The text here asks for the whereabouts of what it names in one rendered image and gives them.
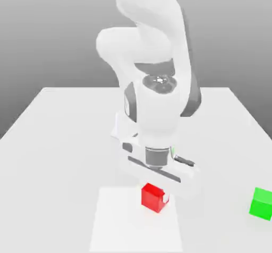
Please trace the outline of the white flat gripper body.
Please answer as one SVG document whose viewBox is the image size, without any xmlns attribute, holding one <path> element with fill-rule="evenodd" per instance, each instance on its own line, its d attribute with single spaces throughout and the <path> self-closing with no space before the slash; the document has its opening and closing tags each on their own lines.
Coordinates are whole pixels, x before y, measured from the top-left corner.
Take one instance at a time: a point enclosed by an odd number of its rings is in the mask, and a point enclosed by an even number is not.
<svg viewBox="0 0 272 253">
<path fill-rule="evenodd" d="M 120 157 L 120 168 L 143 183 L 150 183 L 184 199 L 193 198 L 201 190 L 201 172 L 198 166 L 180 163 L 171 157 L 166 166 L 156 170 L 138 159 L 123 155 Z"/>
</svg>

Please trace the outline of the small red cube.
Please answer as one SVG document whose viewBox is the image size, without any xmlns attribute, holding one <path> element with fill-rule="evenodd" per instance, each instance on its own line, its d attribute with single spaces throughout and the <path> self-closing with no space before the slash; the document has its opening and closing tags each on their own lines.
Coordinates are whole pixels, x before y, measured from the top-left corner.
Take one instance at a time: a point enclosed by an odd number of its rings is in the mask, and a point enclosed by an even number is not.
<svg viewBox="0 0 272 253">
<path fill-rule="evenodd" d="M 141 204 L 156 213 L 160 213 L 167 205 L 163 203 L 163 194 L 163 189 L 146 183 L 141 189 Z"/>
</svg>

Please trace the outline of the small green cube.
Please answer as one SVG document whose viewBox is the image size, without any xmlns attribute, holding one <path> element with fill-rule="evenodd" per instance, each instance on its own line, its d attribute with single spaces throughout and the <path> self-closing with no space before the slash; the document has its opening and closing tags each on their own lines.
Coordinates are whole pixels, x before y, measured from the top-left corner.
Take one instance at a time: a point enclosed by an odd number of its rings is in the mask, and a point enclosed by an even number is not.
<svg viewBox="0 0 272 253">
<path fill-rule="evenodd" d="M 256 187 L 249 214 L 270 221 L 272 218 L 272 191 Z"/>
</svg>

